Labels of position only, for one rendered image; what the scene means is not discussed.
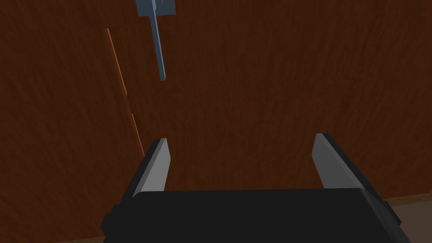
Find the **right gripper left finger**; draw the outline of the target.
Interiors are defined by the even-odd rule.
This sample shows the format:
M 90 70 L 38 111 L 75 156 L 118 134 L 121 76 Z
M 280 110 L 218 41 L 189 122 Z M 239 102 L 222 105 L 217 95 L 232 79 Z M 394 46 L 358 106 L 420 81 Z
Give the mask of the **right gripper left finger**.
M 124 199 L 130 200 L 140 192 L 164 191 L 170 161 L 167 139 L 157 138 L 152 141 L 126 189 Z

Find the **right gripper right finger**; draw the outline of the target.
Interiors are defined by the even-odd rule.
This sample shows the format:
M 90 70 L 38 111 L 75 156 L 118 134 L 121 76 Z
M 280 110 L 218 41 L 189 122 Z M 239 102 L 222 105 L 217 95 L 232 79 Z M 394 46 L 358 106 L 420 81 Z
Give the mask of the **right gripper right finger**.
M 316 134 L 312 158 L 324 188 L 362 188 L 371 184 L 328 133 Z

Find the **brown wooden door leaf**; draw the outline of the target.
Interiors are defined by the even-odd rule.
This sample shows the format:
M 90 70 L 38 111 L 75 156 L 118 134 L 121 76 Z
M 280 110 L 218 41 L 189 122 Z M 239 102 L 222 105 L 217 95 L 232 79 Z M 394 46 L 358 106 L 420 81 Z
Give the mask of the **brown wooden door leaf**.
M 432 0 L 176 0 L 110 29 L 167 190 L 322 187 L 329 133 L 384 198 L 432 191 Z

